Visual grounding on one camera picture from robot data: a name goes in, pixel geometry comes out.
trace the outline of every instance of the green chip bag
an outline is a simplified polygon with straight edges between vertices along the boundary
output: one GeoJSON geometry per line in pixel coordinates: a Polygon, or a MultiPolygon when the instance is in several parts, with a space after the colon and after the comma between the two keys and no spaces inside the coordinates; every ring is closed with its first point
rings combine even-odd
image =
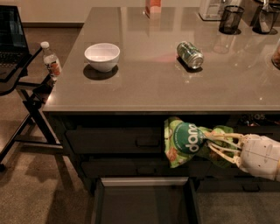
{"type": "Polygon", "coordinates": [[[175,168],[191,160],[205,141],[203,132],[193,123],[171,117],[164,122],[165,155],[175,168]]]}
{"type": "MultiPolygon", "coordinates": [[[[193,123],[183,122],[177,117],[171,117],[164,121],[164,142],[165,155],[170,161],[170,167],[178,167],[190,161],[194,155],[206,158],[219,167],[229,167],[231,164],[218,154],[210,150],[207,145],[207,135],[210,133],[233,133],[233,129],[227,126],[215,126],[213,129],[197,127],[193,123]]],[[[216,144],[226,148],[232,148],[222,141],[215,141],[216,144]]]]}

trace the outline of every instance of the white bowl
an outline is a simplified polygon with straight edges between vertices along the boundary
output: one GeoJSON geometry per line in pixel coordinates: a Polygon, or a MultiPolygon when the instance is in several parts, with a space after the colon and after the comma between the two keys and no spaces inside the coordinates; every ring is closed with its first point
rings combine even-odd
{"type": "Polygon", "coordinates": [[[85,51],[85,57],[91,67],[106,73],[116,66],[120,57],[120,48],[109,43],[91,45],[85,51]]]}

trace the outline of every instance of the open drawer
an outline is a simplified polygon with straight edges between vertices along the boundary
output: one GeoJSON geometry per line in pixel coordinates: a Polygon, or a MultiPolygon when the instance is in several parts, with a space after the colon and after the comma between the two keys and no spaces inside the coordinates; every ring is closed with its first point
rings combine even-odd
{"type": "Polygon", "coordinates": [[[187,177],[101,178],[92,224],[200,223],[191,183],[187,177]]]}

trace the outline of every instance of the floor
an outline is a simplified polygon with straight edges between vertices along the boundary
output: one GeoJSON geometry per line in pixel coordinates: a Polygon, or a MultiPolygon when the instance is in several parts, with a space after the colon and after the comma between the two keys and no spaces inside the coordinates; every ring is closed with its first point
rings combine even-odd
{"type": "MultiPolygon", "coordinates": [[[[79,29],[27,28],[29,42],[49,41],[60,63],[66,61],[79,29]]],[[[40,82],[46,68],[39,55],[22,81],[40,82]]],[[[0,97],[0,150],[27,115],[16,91],[0,97]]],[[[34,130],[33,135],[40,136],[34,130]]],[[[15,143],[0,173],[0,223],[87,224],[91,222],[94,197],[84,188],[60,148],[15,143]]],[[[279,192],[223,192],[198,195],[203,224],[279,223],[279,192]]]]}

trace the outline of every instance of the silver can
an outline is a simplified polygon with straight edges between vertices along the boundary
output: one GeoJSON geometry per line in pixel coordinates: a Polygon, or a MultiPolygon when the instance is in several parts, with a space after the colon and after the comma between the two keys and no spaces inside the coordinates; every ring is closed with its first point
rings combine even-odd
{"type": "Polygon", "coordinates": [[[203,61],[203,54],[190,42],[182,42],[177,47],[178,56],[185,62],[185,64],[192,68],[199,68],[203,61]]]}

